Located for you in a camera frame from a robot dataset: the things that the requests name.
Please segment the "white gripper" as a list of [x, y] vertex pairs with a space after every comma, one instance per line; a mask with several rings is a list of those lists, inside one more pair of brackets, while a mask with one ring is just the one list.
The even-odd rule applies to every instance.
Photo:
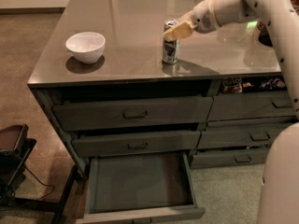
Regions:
[[215, 4], [216, 0], [204, 0], [177, 21], [167, 21], [164, 39], [175, 41], [191, 36], [194, 30], [207, 34], [220, 29], [215, 15]]

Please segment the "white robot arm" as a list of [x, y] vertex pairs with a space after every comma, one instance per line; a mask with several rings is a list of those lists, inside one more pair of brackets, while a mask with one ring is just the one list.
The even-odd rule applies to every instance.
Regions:
[[[204, 0], [164, 32], [168, 41], [259, 18], [299, 118], [299, 16], [291, 0]], [[282, 131], [267, 155], [257, 224], [299, 224], [299, 122]]]

